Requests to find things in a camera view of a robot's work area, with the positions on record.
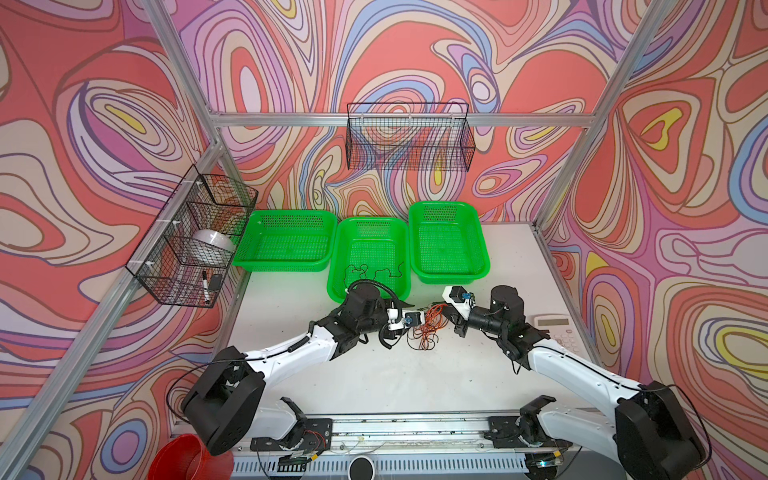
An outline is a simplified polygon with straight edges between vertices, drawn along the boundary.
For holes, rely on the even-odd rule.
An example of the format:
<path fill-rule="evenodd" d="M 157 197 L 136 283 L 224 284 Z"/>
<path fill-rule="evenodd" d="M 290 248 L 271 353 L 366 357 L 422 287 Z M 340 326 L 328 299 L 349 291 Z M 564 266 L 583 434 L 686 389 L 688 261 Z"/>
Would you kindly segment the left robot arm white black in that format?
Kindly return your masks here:
<path fill-rule="evenodd" d="M 400 300 L 382 283 L 355 281 L 341 305 L 310 322 L 306 333 L 261 350 L 241 352 L 230 346 L 220 351 L 187 393 L 182 414 L 212 456 L 230 451 L 246 437 L 283 450 L 303 447 L 308 434 L 303 411 L 288 397 L 264 406 L 264 393 L 344 355 L 371 334 L 392 349 L 425 319 L 425 311 Z"/>

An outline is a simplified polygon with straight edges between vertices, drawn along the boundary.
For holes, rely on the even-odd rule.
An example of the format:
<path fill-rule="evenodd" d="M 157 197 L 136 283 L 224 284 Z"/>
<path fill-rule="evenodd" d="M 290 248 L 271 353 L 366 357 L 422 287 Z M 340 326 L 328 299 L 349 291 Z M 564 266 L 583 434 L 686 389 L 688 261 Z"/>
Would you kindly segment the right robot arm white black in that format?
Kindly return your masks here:
<path fill-rule="evenodd" d="M 490 336 L 513 365 L 542 375 L 591 406 L 578 412 L 541 395 L 521 407 L 511 437 L 530 446 L 563 440 L 620 464 L 632 479 L 683 479 L 711 457 L 706 432 L 697 432 L 680 401 L 684 393 L 657 381 L 642 384 L 614 374 L 560 345 L 529 323 L 516 288 L 492 288 L 489 307 L 462 286 L 443 299 L 459 336 Z"/>

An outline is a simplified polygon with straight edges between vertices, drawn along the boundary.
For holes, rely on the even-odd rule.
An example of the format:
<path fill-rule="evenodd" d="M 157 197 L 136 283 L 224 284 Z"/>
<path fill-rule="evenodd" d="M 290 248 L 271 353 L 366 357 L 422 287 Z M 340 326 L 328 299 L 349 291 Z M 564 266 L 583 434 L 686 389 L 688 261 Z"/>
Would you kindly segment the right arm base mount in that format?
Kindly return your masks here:
<path fill-rule="evenodd" d="M 494 448 L 555 448 L 566 450 L 573 443 L 547 435 L 543 427 L 531 416 L 491 416 L 483 438 Z"/>

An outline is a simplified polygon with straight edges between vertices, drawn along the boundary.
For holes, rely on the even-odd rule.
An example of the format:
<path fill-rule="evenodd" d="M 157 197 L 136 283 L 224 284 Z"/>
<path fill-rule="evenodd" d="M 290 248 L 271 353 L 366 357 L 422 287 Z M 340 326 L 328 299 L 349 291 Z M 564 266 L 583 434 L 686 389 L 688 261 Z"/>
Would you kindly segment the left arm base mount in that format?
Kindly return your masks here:
<path fill-rule="evenodd" d="M 251 439 L 250 450 L 254 452 L 311 452 L 322 453 L 331 444 L 333 420 L 331 418 L 309 418 L 300 420 L 282 439 L 268 437 Z"/>

